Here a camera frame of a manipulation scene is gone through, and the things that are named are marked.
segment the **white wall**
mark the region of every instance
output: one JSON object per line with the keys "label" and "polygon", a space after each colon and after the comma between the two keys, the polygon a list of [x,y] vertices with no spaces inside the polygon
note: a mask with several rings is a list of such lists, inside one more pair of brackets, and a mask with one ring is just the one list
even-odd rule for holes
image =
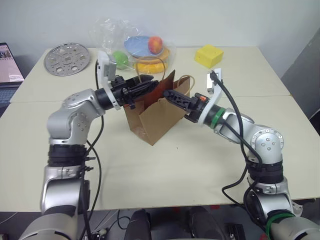
{"label": "white wall", "polygon": [[259,46],[281,77],[320,27],[320,4],[319,0],[0,0],[0,42],[9,44],[27,73],[46,48],[65,42],[93,47],[88,29],[105,16],[144,25],[177,46]]}

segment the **brown paper bag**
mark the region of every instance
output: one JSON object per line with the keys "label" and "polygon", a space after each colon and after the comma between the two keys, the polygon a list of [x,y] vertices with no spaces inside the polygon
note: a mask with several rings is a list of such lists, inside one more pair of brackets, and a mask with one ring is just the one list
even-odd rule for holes
{"label": "brown paper bag", "polygon": [[174,89],[182,94],[189,90],[189,77],[182,78],[179,86],[174,78],[175,71],[162,80],[155,90],[135,101],[135,109],[124,108],[130,130],[152,146],[185,115],[183,109],[163,98],[165,89]]}

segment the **blue plate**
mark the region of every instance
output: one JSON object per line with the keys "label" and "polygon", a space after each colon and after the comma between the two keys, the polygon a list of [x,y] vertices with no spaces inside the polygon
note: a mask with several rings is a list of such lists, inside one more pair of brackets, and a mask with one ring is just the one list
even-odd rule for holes
{"label": "blue plate", "polygon": [[124,47],[135,58],[141,57],[157,57],[162,54],[164,48],[162,47],[161,52],[153,54],[148,48],[149,36],[131,36],[124,42]]}

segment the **yellow sponge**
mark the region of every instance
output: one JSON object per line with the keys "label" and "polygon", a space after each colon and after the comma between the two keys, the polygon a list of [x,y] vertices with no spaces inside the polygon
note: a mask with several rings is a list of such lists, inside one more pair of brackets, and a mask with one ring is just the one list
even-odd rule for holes
{"label": "yellow sponge", "polygon": [[222,50],[207,44],[196,51],[194,60],[210,69],[222,60],[223,55]]}

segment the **laptop screen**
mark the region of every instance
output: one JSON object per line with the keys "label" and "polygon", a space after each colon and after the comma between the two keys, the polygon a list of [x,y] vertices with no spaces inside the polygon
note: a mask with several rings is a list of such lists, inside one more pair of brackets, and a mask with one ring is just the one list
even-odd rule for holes
{"label": "laptop screen", "polygon": [[22,76],[6,43],[0,43],[0,85],[22,82]]}

